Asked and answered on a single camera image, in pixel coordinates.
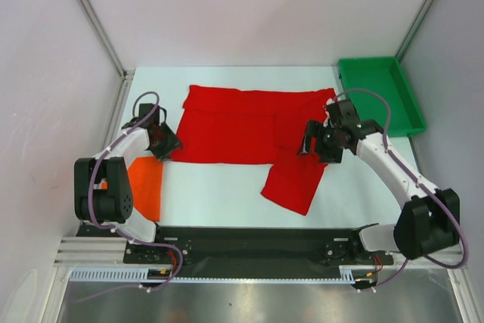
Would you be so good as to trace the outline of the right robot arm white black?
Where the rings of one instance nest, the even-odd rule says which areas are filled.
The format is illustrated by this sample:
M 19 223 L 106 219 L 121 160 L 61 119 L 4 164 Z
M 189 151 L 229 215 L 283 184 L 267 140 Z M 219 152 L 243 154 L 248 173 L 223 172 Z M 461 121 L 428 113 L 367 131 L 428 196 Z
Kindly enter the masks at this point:
M 309 120 L 299 154 L 316 154 L 322 163 L 340 163 L 349 150 L 383 181 L 398 202 L 398 220 L 368 225 L 349 244 L 349 255 L 366 263 L 376 251 L 398 252 L 409 260 L 457 245 L 460 200 L 450 188 L 441 189 L 404 161 L 375 120 L 361 120 L 349 100 L 325 108 L 324 122 Z

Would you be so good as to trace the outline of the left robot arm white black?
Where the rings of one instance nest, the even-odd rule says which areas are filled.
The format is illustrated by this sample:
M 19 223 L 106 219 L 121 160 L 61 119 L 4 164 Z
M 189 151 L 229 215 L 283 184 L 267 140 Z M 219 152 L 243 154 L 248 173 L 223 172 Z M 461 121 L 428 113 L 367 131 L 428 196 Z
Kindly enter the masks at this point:
M 165 108 L 143 103 L 110 145 L 74 163 L 76 217 L 141 244 L 151 262 L 166 256 L 167 244 L 156 237 L 157 223 L 137 207 L 159 202 L 163 164 L 182 147 L 166 117 Z

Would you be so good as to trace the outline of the red t-shirt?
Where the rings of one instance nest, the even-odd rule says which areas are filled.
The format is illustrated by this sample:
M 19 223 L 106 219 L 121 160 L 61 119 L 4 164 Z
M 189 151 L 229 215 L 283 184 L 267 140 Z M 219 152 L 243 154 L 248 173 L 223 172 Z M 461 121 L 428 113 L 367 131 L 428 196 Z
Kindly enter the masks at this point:
M 298 154 L 306 124 L 322 123 L 332 88 L 274 92 L 191 85 L 176 135 L 181 148 L 171 158 L 183 163 L 270 165 L 261 195 L 308 214 L 325 164 L 316 154 Z

